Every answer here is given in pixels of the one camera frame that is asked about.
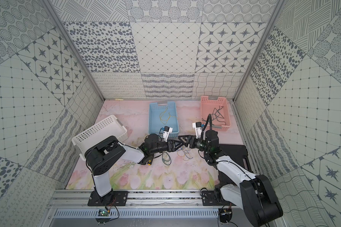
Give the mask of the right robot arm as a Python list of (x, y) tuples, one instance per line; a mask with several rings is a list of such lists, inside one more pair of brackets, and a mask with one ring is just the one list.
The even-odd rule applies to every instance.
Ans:
[(204, 139), (194, 135), (182, 135), (178, 139), (184, 146), (202, 151), (206, 163), (232, 181), (214, 190), (217, 200), (238, 206), (254, 227), (283, 216), (269, 178), (248, 171), (231, 158), (237, 145), (220, 144), (216, 131), (206, 131)]

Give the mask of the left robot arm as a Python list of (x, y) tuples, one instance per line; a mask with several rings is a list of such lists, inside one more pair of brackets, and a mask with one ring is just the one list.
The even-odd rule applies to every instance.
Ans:
[(182, 146), (180, 141), (162, 139), (157, 134), (148, 135), (138, 148), (121, 143), (115, 136), (108, 137), (85, 152), (86, 164), (94, 180), (95, 193), (101, 199), (111, 196), (112, 186), (108, 171), (119, 159), (151, 165), (156, 153), (175, 152)]

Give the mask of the black yellow screwdriver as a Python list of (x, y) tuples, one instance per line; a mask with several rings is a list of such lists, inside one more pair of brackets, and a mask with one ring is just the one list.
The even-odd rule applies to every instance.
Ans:
[(151, 166), (154, 159), (154, 154), (150, 155), (147, 160), (147, 165)]

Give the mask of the blue perforated basket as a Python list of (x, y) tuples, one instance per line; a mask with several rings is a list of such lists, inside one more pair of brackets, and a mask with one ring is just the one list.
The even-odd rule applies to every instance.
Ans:
[(173, 128), (169, 135), (170, 138), (179, 135), (180, 127), (176, 103), (174, 101), (151, 103), (149, 105), (148, 133), (158, 134), (161, 128), (165, 126)]

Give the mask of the pink perforated basket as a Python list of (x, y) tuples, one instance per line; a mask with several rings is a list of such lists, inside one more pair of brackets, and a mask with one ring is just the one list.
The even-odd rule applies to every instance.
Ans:
[(228, 102), (225, 97), (201, 96), (201, 122), (206, 123), (210, 114), (215, 131), (227, 131), (231, 127)]

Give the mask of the white perforated basket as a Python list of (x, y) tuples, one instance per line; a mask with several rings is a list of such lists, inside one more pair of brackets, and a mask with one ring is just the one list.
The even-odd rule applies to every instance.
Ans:
[(108, 116), (79, 133), (72, 138), (72, 143), (80, 152), (80, 158), (86, 161), (86, 151), (110, 136), (115, 136), (120, 142), (128, 139), (126, 127), (114, 115)]

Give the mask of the right circuit board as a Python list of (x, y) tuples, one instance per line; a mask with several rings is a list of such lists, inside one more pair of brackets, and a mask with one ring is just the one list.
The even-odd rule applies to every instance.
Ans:
[(218, 209), (218, 219), (221, 223), (229, 223), (233, 217), (233, 211), (231, 208)]

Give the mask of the circuit board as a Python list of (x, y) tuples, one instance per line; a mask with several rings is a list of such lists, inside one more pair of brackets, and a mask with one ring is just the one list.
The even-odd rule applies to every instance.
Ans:
[(229, 223), (233, 217), (233, 211), (231, 208), (218, 209), (218, 219), (221, 223)]
[(99, 210), (98, 216), (99, 217), (108, 217), (109, 216), (109, 212), (107, 210)]

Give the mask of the left circuit board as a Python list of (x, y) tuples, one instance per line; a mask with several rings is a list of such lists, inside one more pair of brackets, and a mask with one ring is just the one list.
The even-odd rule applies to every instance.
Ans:
[(98, 216), (99, 217), (108, 217), (109, 216), (109, 212), (107, 210), (99, 210)]

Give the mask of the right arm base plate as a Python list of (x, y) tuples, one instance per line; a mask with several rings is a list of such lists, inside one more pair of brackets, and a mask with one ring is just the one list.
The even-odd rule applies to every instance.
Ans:
[(215, 195), (214, 191), (200, 191), (203, 206), (229, 206), (230, 202), (221, 199)]

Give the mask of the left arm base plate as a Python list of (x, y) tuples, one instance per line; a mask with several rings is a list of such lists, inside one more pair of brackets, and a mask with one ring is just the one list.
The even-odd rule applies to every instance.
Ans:
[(98, 192), (92, 191), (88, 200), (89, 207), (105, 207), (105, 206), (125, 206), (129, 191), (110, 191), (103, 197), (99, 196)]

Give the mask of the aluminium rail frame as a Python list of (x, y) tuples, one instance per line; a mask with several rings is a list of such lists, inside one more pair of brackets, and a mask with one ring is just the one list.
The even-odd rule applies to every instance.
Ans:
[[(87, 208), (105, 208), (89, 207), (88, 200), (93, 190), (56, 190), (50, 199), (47, 207), (63, 209), (87, 209)], [(200, 191), (202, 190), (115, 190), (129, 191), (125, 206), (116, 206), (118, 208), (146, 208), (146, 207), (197, 207), (203, 206)], [(215, 193), (221, 199), (221, 193)], [(254, 202), (247, 197), (244, 199), (236, 198), (230, 202), (231, 206), (244, 208), (246, 205), (252, 205)]]

